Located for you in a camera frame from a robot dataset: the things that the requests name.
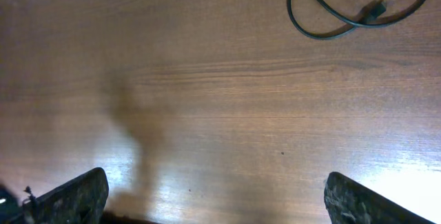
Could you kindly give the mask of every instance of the black object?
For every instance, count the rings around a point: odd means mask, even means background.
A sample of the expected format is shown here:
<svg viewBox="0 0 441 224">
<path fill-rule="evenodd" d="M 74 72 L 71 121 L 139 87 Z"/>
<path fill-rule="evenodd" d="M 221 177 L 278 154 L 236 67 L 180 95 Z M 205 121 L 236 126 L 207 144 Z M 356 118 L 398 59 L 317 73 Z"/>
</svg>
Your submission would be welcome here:
<svg viewBox="0 0 441 224">
<path fill-rule="evenodd" d="M 362 17 L 358 21 L 352 21 L 351 19 L 348 19 L 347 17 L 338 13 L 333 8 L 331 8 L 331 6 L 329 6 L 324 0 L 317 0 L 317 1 L 322 7 L 325 8 L 325 10 L 327 10 L 329 13 L 331 13 L 333 16 L 337 17 L 341 21 L 345 22 L 346 26 L 341 27 L 333 32 L 328 32 L 323 34 L 308 32 L 304 28 L 302 28 L 294 18 L 294 15 L 292 13 L 291 0 L 287 0 L 288 15 L 294 26 L 302 34 L 312 39 L 326 40 L 326 39 L 335 39 L 341 37 L 342 35 L 348 34 L 349 32 L 355 30 L 356 28 L 383 28 L 391 24 L 397 23 L 405 19 L 406 17 L 410 16 L 411 14 L 413 14 L 419 7 L 422 6 L 422 4 L 426 0 L 417 0 L 406 10 L 403 10 L 402 12 L 392 15 L 390 17 L 381 18 L 378 21 L 375 20 L 382 13 L 386 11 L 386 6 L 382 3 L 382 0 L 376 1 L 376 4 L 373 7 L 370 7 L 368 10 L 363 11 L 364 13 L 362 13 Z"/>
<path fill-rule="evenodd" d="M 8 212 L 0 208 L 1 223 L 99 223 L 109 194 L 109 185 L 102 168 L 94 168 L 52 191 L 35 198 L 30 187 L 29 202 L 18 207 L 14 198 Z"/>
<path fill-rule="evenodd" d="M 332 224 L 433 224 L 338 172 L 327 179 L 325 205 Z"/>
</svg>

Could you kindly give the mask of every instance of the cord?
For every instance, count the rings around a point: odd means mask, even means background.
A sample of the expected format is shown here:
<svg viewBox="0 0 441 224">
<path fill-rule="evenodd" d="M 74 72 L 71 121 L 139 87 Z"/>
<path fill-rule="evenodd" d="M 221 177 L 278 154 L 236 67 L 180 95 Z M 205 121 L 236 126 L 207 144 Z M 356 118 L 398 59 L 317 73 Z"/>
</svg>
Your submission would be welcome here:
<svg viewBox="0 0 441 224">
<path fill-rule="evenodd" d="M 358 21 L 352 21 L 351 19 L 348 19 L 347 17 L 343 16 L 342 14 L 334 10 L 324 0 L 317 0 L 317 2 L 322 7 L 325 8 L 325 10 L 327 10 L 333 16 L 337 17 L 339 20 L 346 23 L 345 26 L 337 30 L 322 34 L 306 31 L 298 24 L 292 12 L 291 0 L 287 0 L 287 9 L 291 22 L 294 24 L 297 30 L 300 31 L 302 34 L 312 39 L 329 40 L 329 39 L 335 39 L 341 37 L 345 34 L 349 34 L 350 32 L 354 31 L 356 28 L 383 28 L 392 25 L 394 23 L 397 23 L 405 19 L 406 17 L 410 16 L 411 14 L 413 14 L 418 8 L 422 6 L 422 4 L 425 1 L 426 0 L 416 0 L 415 3 L 413 3 L 406 10 L 403 10 L 402 12 L 399 12 L 398 14 L 389 17 L 378 19 L 378 17 L 382 13 L 386 12 L 386 6 L 382 0 L 375 0 L 371 2 L 370 5 L 363 8 L 362 17 L 359 18 Z"/>
</svg>

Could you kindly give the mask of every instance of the wooden surface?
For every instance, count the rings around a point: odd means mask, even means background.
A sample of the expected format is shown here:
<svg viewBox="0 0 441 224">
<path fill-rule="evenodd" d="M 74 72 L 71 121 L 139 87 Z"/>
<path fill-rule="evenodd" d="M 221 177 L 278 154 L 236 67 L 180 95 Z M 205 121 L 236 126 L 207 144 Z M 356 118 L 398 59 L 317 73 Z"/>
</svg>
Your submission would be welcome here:
<svg viewBox="0 0 441 224">
<path fill-rule="evenodd" d="M 371 0 L 327 0 L 353 16 Z M 415 0 L 386 0 L 387 14 Z M 293 0 L 305 27 L 341 23 Z M 441 5 L 314 41 L 285 0 L 0 0 L 0 177 L 161 223 L 330 223 L 339 171 L 441 223 Z"/>
</svg>

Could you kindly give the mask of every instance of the black cable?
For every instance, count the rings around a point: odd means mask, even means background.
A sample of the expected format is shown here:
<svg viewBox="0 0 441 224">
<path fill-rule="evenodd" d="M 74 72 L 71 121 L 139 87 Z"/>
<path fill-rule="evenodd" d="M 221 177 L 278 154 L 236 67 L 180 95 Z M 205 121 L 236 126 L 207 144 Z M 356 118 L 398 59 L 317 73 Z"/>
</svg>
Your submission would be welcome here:
<svg viewBox="0 0 441 224">
<path fill-rule="evenodd" d="M 317 1 L 322 7 L 325 8 L 325 10 L 327 10 L 333 16 L 337 17 L 339 20 L 345 22 L 346 26 L 324 34 L 316 34 L 316 33 L 308 32 L 304 28 L 302 28 L 294 18 L 294 15 L 292 13 L 291 0 L 287 0 L 288 15 L 294 26 L 302 34 L 312 39 L 326 40 L 326 39 L 335 39 L 341 37 L 345 34 L 352 32 L 356 28 L 383 28 L 391 24 L 397 23 L 405 19 L 406 17 L 410 16 L 411 14 L 413 14 L 418 8 L 422 6 L 422 4 L 426 0 L 416 0 L 415 3 L 413 3 L 406 10 L 403 10 L 402 12 L 392 15 L 390 17 L 381 18 L 378 21 L 375 20 L 377 20 L 377 18 L 386 11 L 386 7 L 384 6 L 381 0 L 373 1 L 372 2 L 373 5 L 371 4 L 371 6 L 367 6 L 364 9 L 364 14 L 358 21 L 353 21 L 351 19 L 346 18 L 345 16 L 343 16 L 342 14 L 338 13 L 333 8 L 331 8 L 331 6 L 329 6 L 324 0 L 317 0 Z"/>
</svg>

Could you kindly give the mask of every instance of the wood grain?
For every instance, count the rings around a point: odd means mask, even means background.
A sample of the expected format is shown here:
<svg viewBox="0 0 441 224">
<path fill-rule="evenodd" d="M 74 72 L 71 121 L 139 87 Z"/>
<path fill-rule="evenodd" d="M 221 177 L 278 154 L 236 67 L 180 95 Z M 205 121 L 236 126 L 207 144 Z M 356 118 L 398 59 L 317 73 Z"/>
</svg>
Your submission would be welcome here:
<svg viewBox="0 0 441 224">
<path fill-rule="evenodd" d="M 330 223 L 339 171 L 441 222 L 439 3 L 314 41 L 285 0 L 0 0 L 0 177 L 23 198 L 101 166 L 120 215 Z M 341 25 L 293 5 L 312 31 Z"/>
</svg>

